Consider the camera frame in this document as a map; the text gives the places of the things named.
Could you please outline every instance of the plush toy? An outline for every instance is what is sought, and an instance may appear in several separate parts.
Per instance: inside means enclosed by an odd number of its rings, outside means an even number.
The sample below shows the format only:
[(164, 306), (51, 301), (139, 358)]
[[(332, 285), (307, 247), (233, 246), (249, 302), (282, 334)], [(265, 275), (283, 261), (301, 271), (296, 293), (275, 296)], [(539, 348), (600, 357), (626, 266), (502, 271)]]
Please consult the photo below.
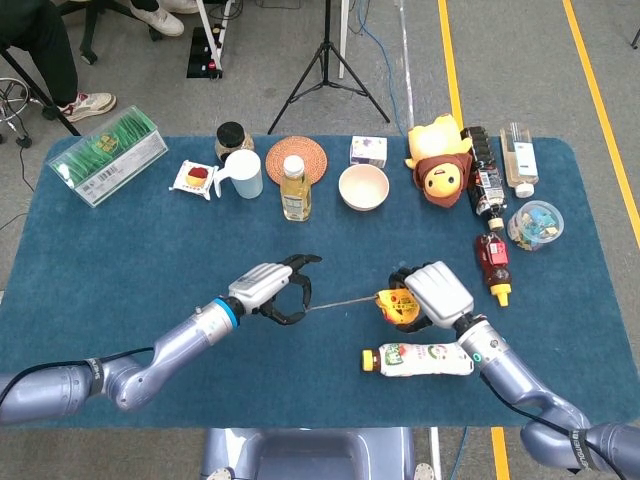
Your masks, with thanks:
[(427, 200), (445, 208), (458, 201), (469, 180), (470, 149), (471, 139), (461, 138), (460, 127), (450, 114), (411, 129), (411, 158), (405, 163)]

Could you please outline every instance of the white bottle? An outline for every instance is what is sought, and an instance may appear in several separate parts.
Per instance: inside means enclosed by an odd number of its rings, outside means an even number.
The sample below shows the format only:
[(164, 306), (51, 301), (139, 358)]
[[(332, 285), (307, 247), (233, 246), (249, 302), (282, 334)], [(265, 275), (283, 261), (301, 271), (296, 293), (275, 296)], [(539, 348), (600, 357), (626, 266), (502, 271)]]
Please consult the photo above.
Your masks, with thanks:
[(387, 377), (412, 375), (470, 375), (473, 360), (457, 343), (411, 345), (387, 343), (376, 350), (362, 351), (362, 370)]

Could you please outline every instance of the white cup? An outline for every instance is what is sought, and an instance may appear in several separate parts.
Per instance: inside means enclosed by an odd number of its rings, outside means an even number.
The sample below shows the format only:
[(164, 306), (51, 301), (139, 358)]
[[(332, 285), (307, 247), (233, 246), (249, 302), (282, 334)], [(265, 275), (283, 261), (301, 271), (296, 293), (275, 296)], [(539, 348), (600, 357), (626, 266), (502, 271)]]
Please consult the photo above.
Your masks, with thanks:
[(260, 157), (251, 150), (236, 150), (227, 157), (222, 169), (213, 167), (213, 187), (218, 198), (222, 195), (220, 183), (230, 178), (242, 198), (256, 198), (262, 193)]

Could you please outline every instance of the yellow bottle cap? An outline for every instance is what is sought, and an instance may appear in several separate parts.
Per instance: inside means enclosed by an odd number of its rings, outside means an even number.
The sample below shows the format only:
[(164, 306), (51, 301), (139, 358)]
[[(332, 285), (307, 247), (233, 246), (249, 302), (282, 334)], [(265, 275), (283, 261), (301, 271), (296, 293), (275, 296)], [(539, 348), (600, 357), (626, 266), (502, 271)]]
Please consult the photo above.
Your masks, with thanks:
[(373, 372), (373, 350), (362, 351), (362, 371)]
[(511, 285), (508, 283), (499, 283), (489, 288), (491, 295), (498, 298), (501, 307), (509, 306), (509, 294), (511, 293)]

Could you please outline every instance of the white bowl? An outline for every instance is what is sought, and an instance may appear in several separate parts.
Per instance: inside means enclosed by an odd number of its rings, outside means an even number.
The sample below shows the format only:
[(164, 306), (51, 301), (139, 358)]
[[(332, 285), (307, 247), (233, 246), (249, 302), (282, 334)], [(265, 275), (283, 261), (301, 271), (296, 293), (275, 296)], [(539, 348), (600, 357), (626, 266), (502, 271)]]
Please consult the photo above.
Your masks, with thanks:
[(338, 189), (347, 205), (366, 212), (385, 201), (389, 195), (389, 179), (373, 165), (352, 165), (340, 175)]

